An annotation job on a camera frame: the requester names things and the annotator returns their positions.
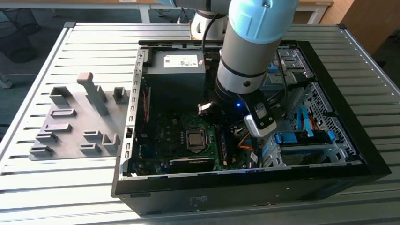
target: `gray block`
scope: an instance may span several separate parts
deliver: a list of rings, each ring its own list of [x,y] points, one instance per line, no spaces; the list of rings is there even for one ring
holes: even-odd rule
[[[94,85],[94,87],[95,87],[95,90],[97,90],[97,92],[98,92],[98,94],[99,94],[99,97],[101,97],[101,99],[102,99],[102,102],[106,102],[106,96],[105,96],[105,93],[103,93],[103,91],[102,91],[101,86],[99,86],[99,85]],[[91,99],[89,98],[89,95],[86,95],[86,99],[87,99],[89,103],[91,104]]]
[[[66,97],[67,104],[65,107],[59,107],[54,104],[50,105],[47,115],[45,117],[43,125],[41,126],[39,132],[45,133],[47,124],[69,124],[70,131],[53,131],[57,136],[55,142],[39,143],[37,140],[34,146],[46,145],[51,150],[50,156],[34,157],[29,154],[30,160],[54,160],[65,158],[87,158],[87,157],[109,157],[114,156],[115,152],[107,152],[105,147],[101,145],[102,134],[106,134],[111,140],[113,134],[118,137],[123,136],[125,129],[125,118],[127,111],[127,104],[115,104],[113,101],[113,91],[103,92],[107,101],[105,102],[109,115],[98,116],[97,110],[86,99],[86,92],[73,92],[70,97]],[[75,115],[71,117],[53,117],[50,113],[57,110],[75,111]],[[101,132],[97,136],[97,140],[87,141],[82,136],[83,131]],[[97,143],[99,153],[93,155],[83,155],[79,151],[79,144],[82,143]]]
[[[70,131],[71,126],[69,123],[65,124],[47,124],[43,127],[43,131]]]
[[[70,96],[71,94],[66,87],[53,87],[49,93],[49,98],[57,106],[69,105],[66,102],[66,97]]]
[[[83,130],[82,137],[90,143],[99,143],[102,139],[102,134],[98,130]]]
[[[129,96],[123,87],[115,87],[111,96],[115,104],[127,104]]]
[[[53,151],[51,149],[46,146],[34,146],[30,148],[29,153],[34,156],[34,157],[45,157],[45,156],[50,156]]]
[[[97,155],[101,149],[95,143],[79,144],[79,151],[85,155]]]
[[[101,145],[103,146],[107,153],[115,153],[119,145],[119,138],[117,134],[113,134],[111,141],[106,134],[102,135]]]
[[[101,88],[99,87],[95,88],[93,84],[93,74],[79,73],[75,81],[85,88],[90,102],[94,105],[94,108],[97,109],[99,116],[106,116],[109,112],[103,104],[105,95]]]
[[[53,118],[73,117],[75,116],[75,111],[74,109],[55,109],[50,111],[49,115]]]
[[[35,135],[35,140],[39,143],[53,143],[57,142],[57,136],[51,132],[39,132]]]

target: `aluminum table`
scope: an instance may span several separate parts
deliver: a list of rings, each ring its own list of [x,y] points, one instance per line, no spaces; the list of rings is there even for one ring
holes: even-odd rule
[[[114,157],[29,161],[50,107],[49,91],[90,71],[103,91],[130,89],[137,41],[189,39],[186,24],[77,23],[65,27],[0,144],[0,222],[13,224],[385,224],[400,223],[400,90],[351,35],[335,25],[293,25],[307,40],[393,172],[321,201],[138,217],[110,197]]]

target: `floor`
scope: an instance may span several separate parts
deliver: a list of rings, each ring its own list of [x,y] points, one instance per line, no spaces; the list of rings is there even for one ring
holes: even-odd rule
[[[139,23],[139,13],[134,9],[57,9],[57,16],[53,17],[49,9],[33,9],[35,20],[41,26],[39,32],[29,36],[34,49],[37,50],[35,58],[22,64],[11,63],[0,54],[0,72],[2,74],[37,74],[45,61],[53,43],[57,39],[62,25],[67,21],[75,22],[99,22],[99,23]],[[150,10],[149,19],[153,23],[174,22],[179,15],[178,10],[161,12]],[[193,10],[187,12],[187,18],[193,17]],[[400,44],[393,43],[390,39],[382,44],[379,50],[373,55],[375,61],[381,62],[382,69],[400,86]],[[13,83],[11,89],[0,89],[0,124],[10,124],[19,104],[30,88],[34,76],[13,75],[7,76]],[[0,126],[0,138],[6,128]]]

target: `blue latch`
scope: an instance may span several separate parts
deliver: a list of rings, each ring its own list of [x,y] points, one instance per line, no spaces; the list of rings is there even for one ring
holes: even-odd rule
[[[310,120],[307,118],[307,111],[306,108],[298,107],[297,110],[297,129],[301,130],[301,117],[302,117],[302,122],[303,122],[303,130],[307,133],[309,137],[313,137],[313,132],[310,129]]]
[[[277,66],[273,65],[273,62],[269,63],[269,68],[267,68],[267,72],[273,73],[275,72],[278,69],[277,69]]]
[[[334,135],[334,133],[333,133],[331,130],[327,131],[327,136],[329,136],[329,138],[330,138],[331,141],[335,140],[335,135]]]
[[[263,155],[266,154],[266,151],[267,151],[267,149],[269,149],[269,147],[266,146],[265,148],[263,148],[263,151],[262,151],[262,157],[263,157]]]
[[[297,143],[297,138],[293,132],[279,134],[283,143]]]
[[[275,143],[279,144],[279,143],[281,143],[281,137],[279,137],[279,134],[274,135],[274,139],[275,139]]]
[[[278,133],[274,135],[275,143],[297,143],[297,138],[293,132]]]

